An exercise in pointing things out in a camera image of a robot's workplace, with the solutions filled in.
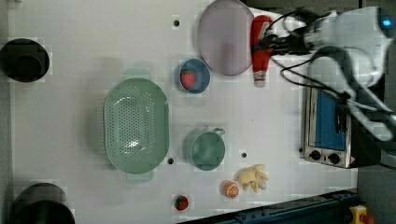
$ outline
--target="strawberry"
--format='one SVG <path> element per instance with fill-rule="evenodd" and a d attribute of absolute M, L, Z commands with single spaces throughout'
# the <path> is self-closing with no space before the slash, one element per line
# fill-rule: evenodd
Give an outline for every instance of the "strawberry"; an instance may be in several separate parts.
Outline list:
<path fill-rule="evenodd" d="M 191 89 L 195 84 L 195 73 L 190 71 L 183 72 L 180 81 L 181 85 L 183 85 L 186 90 Z"/>
<path fill-rule="evenodd" d="M 175 202 L 177 211 L 183 211 L 189 206 L 189 200 L 185 196 L 178 196 Z"/>

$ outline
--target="green cup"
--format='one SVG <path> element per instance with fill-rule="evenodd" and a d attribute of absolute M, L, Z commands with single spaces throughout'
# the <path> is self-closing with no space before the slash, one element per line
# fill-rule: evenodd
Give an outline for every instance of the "green cup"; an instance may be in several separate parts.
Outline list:
<path fill-rule="evenodd" d="M 225 144 L 222 136 L 225 131 L 220 128 L 212 132 L 196 134 L 188 145 L 191 163 L 203 171 L 211 171 L 217 168 L 225 155 Z"/>

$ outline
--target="cup handle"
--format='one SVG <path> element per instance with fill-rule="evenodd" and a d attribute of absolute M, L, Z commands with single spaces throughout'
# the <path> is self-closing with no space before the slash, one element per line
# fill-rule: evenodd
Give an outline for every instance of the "cup handle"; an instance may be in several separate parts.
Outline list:
<path fill-rule="evenodd" d="M 216 134 L 218 134 L 220 136 L 223 136 L 225 134 L 225 131 L 224 131 L 224 129 L 221 129 L 221 128 L 215 128 L 213 130 L 213 133 L 216 133 Z"/>

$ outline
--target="table surface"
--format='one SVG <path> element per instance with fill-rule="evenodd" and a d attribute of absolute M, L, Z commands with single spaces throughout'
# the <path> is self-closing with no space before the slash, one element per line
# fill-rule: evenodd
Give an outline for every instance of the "table surface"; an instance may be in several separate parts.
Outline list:
<path fill-rule="evenodd" d="M 77 223 L 176 223 L 355 188 L 357 170 L 300 158 L 303 89 L 270 64 L 265 88 L 251 69 L 236 77 L 212 73 L 207 91 L 177 89 L 173 73 L 199 57 L 196 28 L 212 1 L 25 0 L 9 5 L 9 35 L 36 38 L 50 52 L 51 74 L 37 83 L 10 82 L 14 196 L 37 182 L 67 195 Z M 253 10 L 259 14 L 273 15 Z M 173 27 L 173 20 L 180 26 Z M 298 60 L 278 58 L 284 64 Z M 131 185 L 103 146 L 103 102 L 128 68 L 143 67 L 168 97 L 171 143 L 152 180 Z M 196 128 L 225 129 L 222 165 L 202 172 L 182 157 Z M 175 163 L 166 163 L 173 158 Z M 265 164 L 267 189 L 220 193 L 221 183 L 250 165 Z M 178 212 L 177 195 L 190 198 Z"/>

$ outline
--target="purple plate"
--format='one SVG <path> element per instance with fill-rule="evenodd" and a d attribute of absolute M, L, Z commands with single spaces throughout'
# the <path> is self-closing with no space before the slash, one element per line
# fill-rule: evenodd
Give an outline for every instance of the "purple plate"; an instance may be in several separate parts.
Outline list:
<path fill-rule="evenodd" d="M 238 0 L 218 0 L 205 10 L 198 27 L 198 48 L 213 71 L 235 76 L 248 70 L 253 19 Z"/>

